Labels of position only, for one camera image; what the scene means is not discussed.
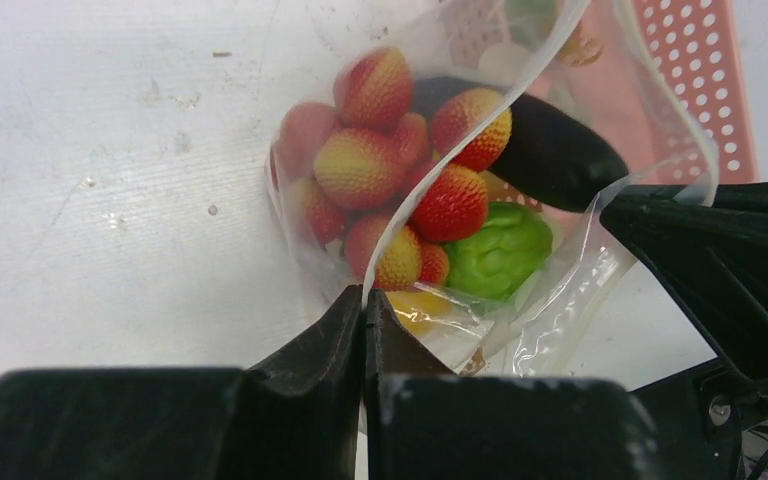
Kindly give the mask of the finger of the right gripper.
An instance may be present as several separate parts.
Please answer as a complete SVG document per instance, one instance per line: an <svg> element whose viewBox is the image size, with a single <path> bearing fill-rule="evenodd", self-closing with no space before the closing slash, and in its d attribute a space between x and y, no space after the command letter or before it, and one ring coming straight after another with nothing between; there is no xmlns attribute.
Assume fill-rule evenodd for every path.
<svg viewBox="0 0 768 480"><path fill-rule="evenodd" d="M724 365L768 396L768 182L721 185L710 206L631 186L601 225L659 281Z"/></svg>

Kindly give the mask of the clear zip top bag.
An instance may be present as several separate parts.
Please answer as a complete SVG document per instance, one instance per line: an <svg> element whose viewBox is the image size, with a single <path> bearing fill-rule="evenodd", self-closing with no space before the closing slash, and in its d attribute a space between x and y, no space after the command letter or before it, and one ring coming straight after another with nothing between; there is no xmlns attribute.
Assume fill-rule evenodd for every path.
<svg viewBox="0 0 768 480"><path fill-rule="evenodd" d="M536 52L525 60L507 61L516 68L508 83L485 78L480 72L453 65L449 40L443 31L442 13L448 1L314 1L305 8L319 38L341 55L327 67L323 80L304 101L332 99L336 75L367 52L385 46L399 48L418 78L453 77L497 89L507 107L527 90L556 56L577 25L589 1L566 5L560 19ZM664 183L645 182L656 171L672 165L671 156L632 172L599 191L581 213L544 205L492 174L484 173L490 203L523 205L535 211L552 229L552 253L511 299L494 301L473 297L445 286L416 284L410 290L441 296L454 304L448 320L419 337L453 370L464 375L514 373L521 376L556 373L576 347L583 331L614 284L633 265L634 258L608 235L600 214L624 189L631 186L674 186L674 195L685 205L709 206L719 183L718 148L698 121L671 95L671 108L692 136L701 154L704 171L695 179ZM356 279L339 255L339 246L325 248L303 240L292 228L281 206L267 163L269 195L284 229L291 252L318 283L326 299L344 286L365 283L373 288L371 274Z"/></svg>

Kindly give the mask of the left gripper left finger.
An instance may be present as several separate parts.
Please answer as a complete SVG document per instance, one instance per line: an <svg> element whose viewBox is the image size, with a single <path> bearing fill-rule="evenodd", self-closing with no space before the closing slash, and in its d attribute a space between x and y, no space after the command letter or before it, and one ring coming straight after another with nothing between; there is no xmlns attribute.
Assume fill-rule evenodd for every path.
<svg viewBox="0 0 768 480"><path fill-rule="evenodd" d="M0 479L351 479L362 290L248 369L0 376Z"/></svg>

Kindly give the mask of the red strawberries pile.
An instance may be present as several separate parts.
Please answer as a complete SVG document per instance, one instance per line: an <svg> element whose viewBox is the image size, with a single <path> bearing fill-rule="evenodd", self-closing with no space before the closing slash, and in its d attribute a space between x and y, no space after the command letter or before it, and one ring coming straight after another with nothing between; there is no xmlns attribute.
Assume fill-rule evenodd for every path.
<svg viewBox="0 0 768 480"><path fill-rule="evenodd" d="M404 291L455 287L454 246L489 217L484 173L513 134L497 89L459 78L418 78L396 47L346 65L332 99L283 116L271 180L295 232L339 255L356 279Z"/></svg>

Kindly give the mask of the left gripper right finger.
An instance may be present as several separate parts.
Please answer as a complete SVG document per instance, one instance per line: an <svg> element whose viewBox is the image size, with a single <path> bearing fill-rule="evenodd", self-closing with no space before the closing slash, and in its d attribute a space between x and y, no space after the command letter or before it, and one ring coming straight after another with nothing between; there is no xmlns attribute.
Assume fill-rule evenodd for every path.
<svg viewBox="0 0 768 480"><path fill-rule="evenodd" d="M595 378L463 377L368 296L368 471L373 479L660 479L657 427Z"/></svg>

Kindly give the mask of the pink plastic basket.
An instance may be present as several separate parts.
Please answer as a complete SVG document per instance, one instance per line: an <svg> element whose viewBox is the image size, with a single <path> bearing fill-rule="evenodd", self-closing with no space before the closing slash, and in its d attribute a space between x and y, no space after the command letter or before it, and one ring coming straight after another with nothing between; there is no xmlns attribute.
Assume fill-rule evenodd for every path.
<svg viewBox="0 0 768 480"><path fill-rule="evenodd" d="M536 52L567 2L446 2L453 65L510 82L507 61ZM632 172L679 157L647 183L704 171L672 95L717 145L721 183L759 180L731 1L589 1L583 12L529 94L598 132ZM648 75L647 58L663 80Z"/></svg>

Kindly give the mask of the yellow bell pepper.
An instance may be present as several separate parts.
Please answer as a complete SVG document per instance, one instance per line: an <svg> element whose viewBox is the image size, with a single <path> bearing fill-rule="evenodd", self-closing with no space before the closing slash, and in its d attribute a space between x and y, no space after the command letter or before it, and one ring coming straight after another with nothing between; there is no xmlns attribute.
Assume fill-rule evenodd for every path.
<svg viewBox="0 0 768 480"><path fill-rule="evenodd" d="M454 308L451 301L423 291L391 291L386 295L401 325L417 337L443 325Z"/></svg>

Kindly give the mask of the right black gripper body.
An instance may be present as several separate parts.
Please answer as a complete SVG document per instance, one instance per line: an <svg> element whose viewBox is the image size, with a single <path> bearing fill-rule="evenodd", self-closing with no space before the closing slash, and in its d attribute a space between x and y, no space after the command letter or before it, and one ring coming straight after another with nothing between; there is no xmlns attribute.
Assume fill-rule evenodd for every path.
<svg viewBox="0 0 768 480"><path fill-rule="evenodd" d="M633 392L653 418L667 479L768 479L768 380L719 360Z"/></svg>

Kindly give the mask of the green round fruit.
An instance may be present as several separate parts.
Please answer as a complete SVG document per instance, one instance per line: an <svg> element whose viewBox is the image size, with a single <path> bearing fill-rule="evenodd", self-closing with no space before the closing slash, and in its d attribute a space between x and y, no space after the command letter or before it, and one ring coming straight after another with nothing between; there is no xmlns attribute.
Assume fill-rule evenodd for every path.
<svg viewBox="0 0 768 480"><path fill-rule="evenodd" d="M449 289L494 301L511 299L553 250L550 226L533 210L510 202L488 204L472 236L444 246Z"/></svg>

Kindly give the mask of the purple eggplant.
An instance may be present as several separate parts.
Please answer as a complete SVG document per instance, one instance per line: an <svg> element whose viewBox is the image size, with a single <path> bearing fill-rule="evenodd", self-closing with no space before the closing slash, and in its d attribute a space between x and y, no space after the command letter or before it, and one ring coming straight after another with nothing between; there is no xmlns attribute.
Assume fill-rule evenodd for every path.
<svg viewBox="0 0 768 480"><path fill-rule="evenodd" d="M546 101L525 93L510 110L511 138L489 171L522 194L581 213L599 191L629 174L605 139Z"/></svg>

